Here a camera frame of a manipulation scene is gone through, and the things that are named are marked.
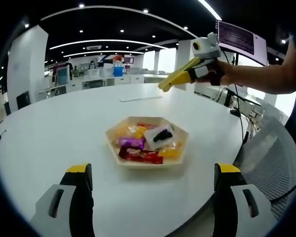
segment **person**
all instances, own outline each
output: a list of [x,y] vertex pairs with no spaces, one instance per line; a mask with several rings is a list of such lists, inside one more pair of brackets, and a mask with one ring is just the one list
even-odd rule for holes
[[93,60],[89,64],[89,69],[95,69],[95,63]]
[[[296,91],[296,38],[291,37],[282,65],[265,67],[234,66],[218,62],[225,75],[222,85],[239,84],[269,94],[287,94]],[[296,100],[286,129],[296,143]]]
[[74,75],[74,78],[79,77],[79,70],[77,69],[77,66],[75,66],[73,69],[73,75]]

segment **red candy wrapper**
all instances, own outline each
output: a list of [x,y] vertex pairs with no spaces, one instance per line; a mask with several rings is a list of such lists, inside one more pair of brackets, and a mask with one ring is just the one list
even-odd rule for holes
[[138,161],[151,164],[163,164],[163,157],[158,156],[158,152],[141,150],[139,147],[122,146],[118,155],[122,159]]
[[142,123],[142,122],[139,122],[137,124],[137,126],[145,127],[147,130],[150,130],[150,129],[154,129],[156,127],[159,127],[159,125],[156,125],[156,124],[148,124],[148,123]]

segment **curved light strip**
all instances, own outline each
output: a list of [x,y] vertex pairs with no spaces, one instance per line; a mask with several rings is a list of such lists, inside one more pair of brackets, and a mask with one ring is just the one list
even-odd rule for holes
[[123,50],[104,50],[104,51],[92,51],[92,52],[82,52],[82,53],[74,53],[74,54],[68,54],[65,55],[64,58],[81,55],[81,54],[88,54],[88,53],[137,53],[137,54],[144,54],[142,52],[136,52],[136,51],[123,51]]
[[198,1],[216,18],[216,20],[222,20],[222,18],[217,14],[217,12],[215,12],[215,10],[205,0]]
[[152,47],[158,47],[158,48],[162,48],[162,49],[167,49],[166,47],[162,47],[162,46],[159,46],[157,44],[145,43],[145,42],[139,42],[139,41],[132,41],[132,40],[124,40],[124,39],[90,39],[90,40],[82,40],[82,41],[76,41],[76,42],[61,44],[61,45],[58,45],[58,46],[51,47],[49,49],[60,48],[60,47],[63,47],[63,46],[67,46],[67,45],[71,45],[71,44],[76,44],[76,43],[88,43],[88,42],[126,42],[126,43],[138,43],[138,44],[149,45],[149,46],[152,46]]
[[193,36],[194,38],[198,38],[195,34],[191,33],[190,31],[188,30],[185,30],[183,27],[173,23],[172,21],[168,21],[160,16],[156,16],[156,15],[153,15],[151,13],[144,13],[143,11],[140,11],[140,10],[135,10],[135,9],[132,9],[132,8],[128,8],[128,7],[121,7],[121,6],[105,6],[105,5],[92,5],[92,6],[85,6],[84,8],[79,8],[79,7],[74,7],[74,8],[70,8],[70,9],[66,9],[66,10],[62,10],[62,11],[58,11],[56,13],[53,13],[53,14],[50,14],[48,16],[45,16],[43,18],[41,18],[41,21],[43,20],[46,20],[52,16],[57,16],[59,14],[62,14],[62,13],[66,13],[66,12],[70,12],[70,11],[76,11],[76,10],[85,10],[85,9],[90,9],[90,8],[109,8],[109,9],[119,9],[119,10],[125,10],[125,11],[132,11],[132,12],[136,12],[136,13],[140,13],[140,14],[143,14],[143,15],[148,15],[148,16],[151,16],[151,17],[154,17],[158,20],[161,20],[161,21],[164,21],[168,24],[171,24],[177,28],[179,28],[180,30],[182,31],[185,31],[186,33],[190,34],[191,36]]

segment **purple candy wrapper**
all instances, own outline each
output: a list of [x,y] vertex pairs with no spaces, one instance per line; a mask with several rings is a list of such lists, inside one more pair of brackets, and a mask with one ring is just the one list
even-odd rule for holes
[[145,138],[136,139],[132,137],[120,137],[118,139],[118,143],[121,146],[136,147],[136,148],[140,148],[141,150],[144,149],[145,141],[146,141]]

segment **hexagonal plate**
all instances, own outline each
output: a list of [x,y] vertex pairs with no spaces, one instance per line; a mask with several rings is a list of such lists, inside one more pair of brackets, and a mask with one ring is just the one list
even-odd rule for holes
[[[131,125],[136,126],[137,123],[139,122],[147,123],[147,124],[157,124],[160,126],[170,124],[176,133],[176,136],[178,138],[177,140],[182,143],[182,154],[178,158],[164,158],[163,164],[149,164],[149,163],[141,163],[141,162],[128,161],[128,160],[121,159],[118,156],[120,147],[116,145],[116,140],[118,139],[117,132]],[[119,122],[118,124],[116,124],[114,127],[107,130],[105,134],[108,139],[110,149],[113,152],[113,156],[116,162],[119,165],[122,165],[127,168],[136,168],[136,169],[167,168],[167,167],[181,164],[184,160],[188,133],[162,117],[128,117],[123,121]]]

